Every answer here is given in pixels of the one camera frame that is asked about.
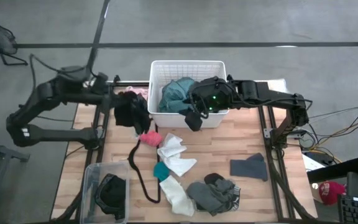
gray sock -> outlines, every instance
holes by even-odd
[[[230,201],[234,193],[234,184],[230,180],[217,180],[215,185],[208,184],[210,187],[212,194],[218,199],[220,202],[225,203]]]
[[[213,195],[210,187],[206,184],[194,182],[189,185],[186,193],[212,216],[216,215],[215,210],[223,206],[223,203]]]
[[[246,160],[230,160],[230,175],[267,181],[267,169],[263,156],[258,153]]]

plastic container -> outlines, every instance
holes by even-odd
[[[214,76],[226,80],[226,69],[223,62],[200,60],[154,61],[150,70],[147,107],[155,123],[161,128],[188,128],[183,115],[158,112],[162,88],[171,80],[179,80],[182,77],[202,81]],[[219,113],[210,113],[208,119],[203,119],[201,128],[217,128],[228,112],[229,110],[221,110]]]
[[[94,194],[101,181],[107,174],[114,174],[126,180],[125,218],[116,220],[114,215],[107,215],[102,212],[95,203]],[[127,223],[129,217],[129,164],[122,162],[103,162],[89,165],[85,170],[81,205],[81,224],[110,224]]]

keyboard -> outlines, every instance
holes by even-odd
[[[358,223],[358,198],[348,195],[338,196],[339,218],[341,223]]]

clear plastic bin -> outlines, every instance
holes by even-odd
[[[114,174],[126,181],[126,209],[124,219],[116,220],[114,215],[103,213],[100,207],[95,203],[94,195],[96,189],[107,174]],[[103,162],[89,165],[85,170],[80,223],[127,223],[129,216],[129,179],[129,163],[127,161]]]

teal cloth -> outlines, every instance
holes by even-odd
[[[177,81],[171,81],[162,88],[162,99],[158,106],[160,113],[179,113],[181,110],[192,109],[190,103],[184,103],[183,100],[188,98],[190,86],[194,80],[189,77],[183,77]]]
[[[154,173],[153,176],[158,178],[160,181],[164,181],[166,178],[169,177],[169,169],[163,162],[158,162],[154,166]]]

